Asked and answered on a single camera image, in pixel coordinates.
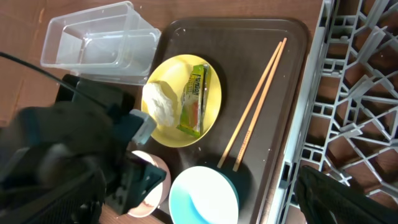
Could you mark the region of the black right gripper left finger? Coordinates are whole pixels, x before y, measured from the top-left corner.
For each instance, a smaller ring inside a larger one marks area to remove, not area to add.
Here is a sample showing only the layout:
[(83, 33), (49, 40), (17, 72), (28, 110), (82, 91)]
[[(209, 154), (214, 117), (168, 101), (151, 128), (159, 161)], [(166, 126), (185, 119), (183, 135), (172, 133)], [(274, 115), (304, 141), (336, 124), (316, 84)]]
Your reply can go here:
[(98, 223), (105, 194), (101, 175), (1, 192), (1, 223)]

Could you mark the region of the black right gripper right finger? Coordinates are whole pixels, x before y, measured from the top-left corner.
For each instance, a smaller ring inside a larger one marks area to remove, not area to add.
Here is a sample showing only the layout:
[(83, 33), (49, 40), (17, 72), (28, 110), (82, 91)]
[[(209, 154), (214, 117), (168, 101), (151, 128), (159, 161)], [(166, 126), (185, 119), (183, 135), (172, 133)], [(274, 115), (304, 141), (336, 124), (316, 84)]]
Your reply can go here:
[(294, 193), (307, 223), (397, 223), (397, 213), (310, 166), (298, 170)]

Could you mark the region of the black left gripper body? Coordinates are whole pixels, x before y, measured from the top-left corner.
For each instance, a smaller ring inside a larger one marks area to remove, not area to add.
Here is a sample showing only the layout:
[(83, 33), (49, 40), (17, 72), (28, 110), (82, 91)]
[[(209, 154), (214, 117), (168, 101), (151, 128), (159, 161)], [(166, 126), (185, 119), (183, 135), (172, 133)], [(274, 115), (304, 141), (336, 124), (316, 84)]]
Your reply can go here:
[(150, 215), (167, 197), (167, 165), (146, 152), (129, 152), (106, 189), (105, 204), (119, 215)]

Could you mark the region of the blue bowl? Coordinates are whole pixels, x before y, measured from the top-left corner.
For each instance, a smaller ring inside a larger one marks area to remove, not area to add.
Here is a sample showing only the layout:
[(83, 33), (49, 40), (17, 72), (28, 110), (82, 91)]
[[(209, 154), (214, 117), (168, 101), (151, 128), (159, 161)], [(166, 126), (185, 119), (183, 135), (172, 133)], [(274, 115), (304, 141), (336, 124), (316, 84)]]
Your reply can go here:
[(169, 193), (174, 224), (237, 224), (239, 197), (224, 174), (205, 166), (181, 172)]

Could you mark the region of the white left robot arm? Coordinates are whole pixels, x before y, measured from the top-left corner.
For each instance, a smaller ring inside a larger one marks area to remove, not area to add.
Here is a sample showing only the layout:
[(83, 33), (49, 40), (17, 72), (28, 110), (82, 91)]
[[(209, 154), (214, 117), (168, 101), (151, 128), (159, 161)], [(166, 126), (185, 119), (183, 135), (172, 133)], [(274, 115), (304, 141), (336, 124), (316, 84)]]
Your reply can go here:
[(30, 107), (1, 130), (2, 223), (98, 223), (125, 214), (166, 173), (127, 152), (144, 119), (118, 106)]

